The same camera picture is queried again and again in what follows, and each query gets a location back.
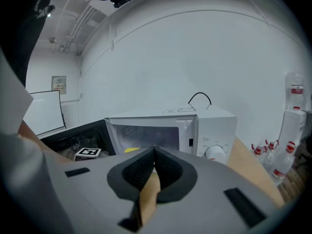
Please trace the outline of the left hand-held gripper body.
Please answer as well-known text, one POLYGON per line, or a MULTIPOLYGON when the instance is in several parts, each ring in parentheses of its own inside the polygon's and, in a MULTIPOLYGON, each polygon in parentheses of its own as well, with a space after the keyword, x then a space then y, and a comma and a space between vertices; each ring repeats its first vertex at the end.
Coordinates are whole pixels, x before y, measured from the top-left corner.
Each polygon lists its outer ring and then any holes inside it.
POLYGON ((99 158, 101 149, 98 148, 81 148, 74 157, 74 161, 82 161, 99 158))

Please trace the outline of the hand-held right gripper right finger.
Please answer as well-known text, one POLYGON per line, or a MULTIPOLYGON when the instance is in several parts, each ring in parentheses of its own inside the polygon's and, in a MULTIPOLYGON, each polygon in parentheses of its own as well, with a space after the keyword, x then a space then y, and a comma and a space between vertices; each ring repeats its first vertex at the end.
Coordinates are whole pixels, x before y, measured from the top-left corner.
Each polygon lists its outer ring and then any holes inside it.
POLYGON ((279 223, 278 205, 228 166, 165 148, 143 151, 153 154, 160 181, 169 181, 144 233, 270 233, 279 223))

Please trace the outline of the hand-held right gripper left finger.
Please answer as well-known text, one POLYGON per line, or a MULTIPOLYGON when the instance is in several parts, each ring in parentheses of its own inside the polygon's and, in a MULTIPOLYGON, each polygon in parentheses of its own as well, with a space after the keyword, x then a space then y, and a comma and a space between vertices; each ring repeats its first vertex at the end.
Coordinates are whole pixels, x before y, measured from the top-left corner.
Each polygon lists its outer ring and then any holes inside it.
POLYGON ((140 206, 149 186, 154 149, 59 164, 45 154, 48 182, 45 231, 49 234, 153 234, 140 206))

